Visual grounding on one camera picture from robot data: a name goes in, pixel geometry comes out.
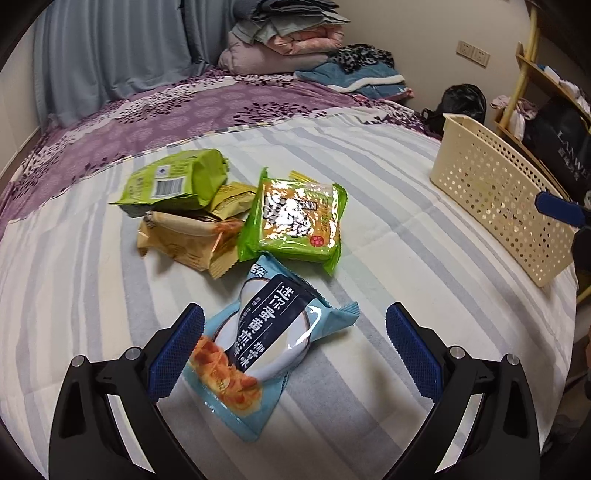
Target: folded quilt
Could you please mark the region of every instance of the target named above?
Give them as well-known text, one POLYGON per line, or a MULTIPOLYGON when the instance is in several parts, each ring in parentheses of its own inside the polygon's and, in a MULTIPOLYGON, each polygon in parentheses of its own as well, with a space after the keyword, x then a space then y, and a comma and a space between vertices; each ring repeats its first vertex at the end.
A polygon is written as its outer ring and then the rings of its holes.
POLYGON ((339 6, 331 0, 236 0, 233 13, 244 20, 264 20, 272 15, 313 15, 339 6))
POLYGON ((276 35, 285 37, 321 25, 343 25, 349 21, 348 18, 332 12, 323 12, 322 15, 280 15, 264 21, 240 20, 234 25, 232 32, 246 43, 259 41, 266 44, 276 35))
POLYGON ((266 45, 282 55, 324 53, 341 48, 344 36, 341 25, 323 25, 293 32, 286 37, 275 35, 266 45))
POLYGON ((281 55, 259 42, 249 45, 230 32, 228 48, 220 55, 219 66, 234 75, 271 75, 310 70, 326 62, 326 59, 323 53, 281 55))
POLYGON ((404 77, 383 62, 346 73, 337 63, 331 61, 316 67, 310 72, 296 72, 296 78, 317 82, 338 91, 351 93, 368 85, 392 85, 404 82, 404 77))

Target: light blue curtain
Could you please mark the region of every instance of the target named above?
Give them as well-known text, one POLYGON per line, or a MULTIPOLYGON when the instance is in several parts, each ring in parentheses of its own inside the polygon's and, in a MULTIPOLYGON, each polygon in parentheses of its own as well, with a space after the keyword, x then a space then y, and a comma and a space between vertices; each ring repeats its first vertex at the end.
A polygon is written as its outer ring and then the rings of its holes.
POLYGON ((236 24, 234 5, 241 0, 184 0, 185 28, 193 61, 217 65, 236 24))
POLYGON ((111 100, 199 74, 180 1, 55 0, 35 27, 41 126, 49 117, 69 126, 111 100))

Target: barcode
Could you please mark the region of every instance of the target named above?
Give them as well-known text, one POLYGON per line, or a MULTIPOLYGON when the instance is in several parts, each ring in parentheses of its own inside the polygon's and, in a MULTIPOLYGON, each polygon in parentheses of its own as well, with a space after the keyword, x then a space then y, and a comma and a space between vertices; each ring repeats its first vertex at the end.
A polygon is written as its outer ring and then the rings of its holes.
POLYGON ((171 197, 183 192, 184 177, 170 180, 157 180, 152 198, 171 197))

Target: leopard print cloth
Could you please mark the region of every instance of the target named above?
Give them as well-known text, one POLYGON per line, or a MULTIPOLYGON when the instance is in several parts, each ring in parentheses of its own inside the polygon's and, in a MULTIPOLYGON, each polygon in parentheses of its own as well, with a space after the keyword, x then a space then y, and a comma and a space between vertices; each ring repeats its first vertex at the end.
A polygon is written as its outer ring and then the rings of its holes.
POLYGON ((339 48, 329 53, 329 61, 338 63, 345 73, 353 73, 361 67, 376 65, 380 61, 394 68, 394 58, 389 51, 379 50, 367 43, 339 48))

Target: metal screw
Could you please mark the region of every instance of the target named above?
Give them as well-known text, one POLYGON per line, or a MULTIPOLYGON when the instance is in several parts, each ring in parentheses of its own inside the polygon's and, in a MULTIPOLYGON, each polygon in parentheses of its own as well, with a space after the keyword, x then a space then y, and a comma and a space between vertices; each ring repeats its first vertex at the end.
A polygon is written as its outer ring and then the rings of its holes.
POLYGON ((70 362, 70 364, 71 364, 73 367, 79 367, 79 366, 81 366, 83 363, 84 363, 84 356, 82 356, 82 355, 76 355, 76 356, 75 356, 75 357, 72 359, 72 361, 70 362))
POLYGON ((449 349, 453 358, 464 358, 466 356, 466 351, 461 346, 453 346, 449 349))
POLYGON ((136 346, 133 346, 127 349, 127 351, 125 352, 125 358, 127 360, 137 360, 141 354, 142 350, 140 350, 136 346))
POLYGON ((505 358, 511 365, 519 365, 519 357, 517 355, 513 355, 512 353, 508 353, 505 358))

